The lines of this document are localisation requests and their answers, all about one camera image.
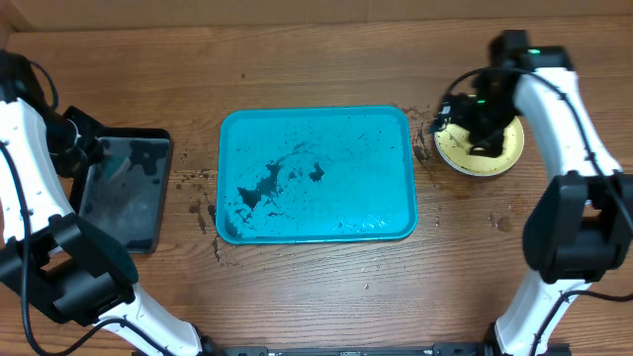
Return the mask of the green rimmed plate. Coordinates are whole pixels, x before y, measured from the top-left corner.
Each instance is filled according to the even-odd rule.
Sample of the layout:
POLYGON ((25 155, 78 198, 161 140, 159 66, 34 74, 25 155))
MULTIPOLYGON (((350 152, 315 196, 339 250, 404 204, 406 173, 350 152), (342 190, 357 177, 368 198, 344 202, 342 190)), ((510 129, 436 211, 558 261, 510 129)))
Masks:
POLYGON ((508 171, 523 151, 525 136, 518 117, 504 129, 503 134, 502 151, 498 157, 471 155, 473 146, 468 141, 469 133, 454 124, 435 133, 433 138, 440 156, 455 170, 476 177, 492 177, 508 171))

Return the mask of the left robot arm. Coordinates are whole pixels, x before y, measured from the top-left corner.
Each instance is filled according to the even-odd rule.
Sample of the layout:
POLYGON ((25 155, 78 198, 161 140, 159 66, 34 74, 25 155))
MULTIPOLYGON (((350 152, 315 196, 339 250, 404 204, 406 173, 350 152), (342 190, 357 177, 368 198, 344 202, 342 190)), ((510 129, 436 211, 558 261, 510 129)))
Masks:
POLYGON ((139 355, 216 355, 194 324, 140 285, 132 256, 157 245, 173 143, 163 129, 109 128, 60 112, 36 62, 1 54, 1 280, 32 311, 89 334, 110 331, 139 355))

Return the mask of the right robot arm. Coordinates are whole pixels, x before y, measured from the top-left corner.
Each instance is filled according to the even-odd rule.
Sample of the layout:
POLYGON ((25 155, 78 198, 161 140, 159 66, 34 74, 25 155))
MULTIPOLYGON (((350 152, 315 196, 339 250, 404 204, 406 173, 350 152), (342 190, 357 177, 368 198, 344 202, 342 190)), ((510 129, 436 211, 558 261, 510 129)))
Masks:
POLYGON ((572 303, 619 268, 632 240, 632 177, 601 142, 583 103, 577 72, 559 45, 534 46, 506 30, 489 46, 488 66, 467 72, 472 94, 446 89, 429 126, 443 160, 472 175, 502 160, 508 127, 525 119, 548 186, 527 219, 527 273, 505 313, 471 355, 567 355, 549 338, 572 303))

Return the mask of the black rectangular water tray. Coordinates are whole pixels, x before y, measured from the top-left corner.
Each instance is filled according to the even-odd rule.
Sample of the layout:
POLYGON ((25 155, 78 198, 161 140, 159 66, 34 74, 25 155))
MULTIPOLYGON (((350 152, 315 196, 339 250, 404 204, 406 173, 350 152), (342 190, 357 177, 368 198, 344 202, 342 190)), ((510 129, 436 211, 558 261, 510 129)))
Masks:
POLYGON ((104 128, 104 158, 72 185, 75 213, 130 253, 155 250, 163 216, 173 142, 164 129, 104 128))

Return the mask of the teal plastic tray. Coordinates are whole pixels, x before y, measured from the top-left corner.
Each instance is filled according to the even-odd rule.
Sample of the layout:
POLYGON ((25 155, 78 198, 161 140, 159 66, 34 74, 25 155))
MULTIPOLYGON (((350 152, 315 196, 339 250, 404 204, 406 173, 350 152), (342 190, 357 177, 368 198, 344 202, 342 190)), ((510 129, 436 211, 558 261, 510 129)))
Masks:
POLYGON ((216 228, 231 244, 400 240, 417 224, 409 124, 393 106, 235 111, 216 228))

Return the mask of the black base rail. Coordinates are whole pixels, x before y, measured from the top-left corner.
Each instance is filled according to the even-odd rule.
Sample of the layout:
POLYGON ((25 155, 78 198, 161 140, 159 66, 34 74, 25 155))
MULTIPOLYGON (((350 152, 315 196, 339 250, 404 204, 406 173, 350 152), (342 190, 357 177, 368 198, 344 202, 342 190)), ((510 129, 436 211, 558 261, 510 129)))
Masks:
POLYGON ((264 346, 229 347, 226 356, 495 356, 500 352, 486 342, 442 342, 415 347, 348 347, 348 348, 288 348, 264 346))

